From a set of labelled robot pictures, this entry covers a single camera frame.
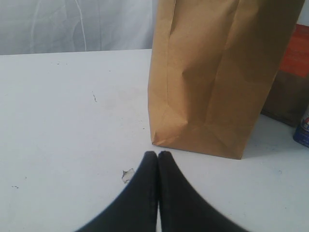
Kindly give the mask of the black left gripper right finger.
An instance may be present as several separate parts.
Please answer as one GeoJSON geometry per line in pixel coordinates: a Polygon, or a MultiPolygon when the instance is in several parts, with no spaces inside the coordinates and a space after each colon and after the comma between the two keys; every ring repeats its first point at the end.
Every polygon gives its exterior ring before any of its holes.
{"type": "Polygon", "coordinates": [[[245,232],[191,186],[169,151],[158,155],[159,210],[163,232],[245,232]]]}

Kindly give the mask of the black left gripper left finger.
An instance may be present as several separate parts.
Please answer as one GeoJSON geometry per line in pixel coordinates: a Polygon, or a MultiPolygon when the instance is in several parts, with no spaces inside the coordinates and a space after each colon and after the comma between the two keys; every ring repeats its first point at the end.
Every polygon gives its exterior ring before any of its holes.
{"type": "Polygon", "coordinates": [[[143,159],[124,190],[79,232],[155,232],[158,209],[158,160],[153,151],[143,159]]]}

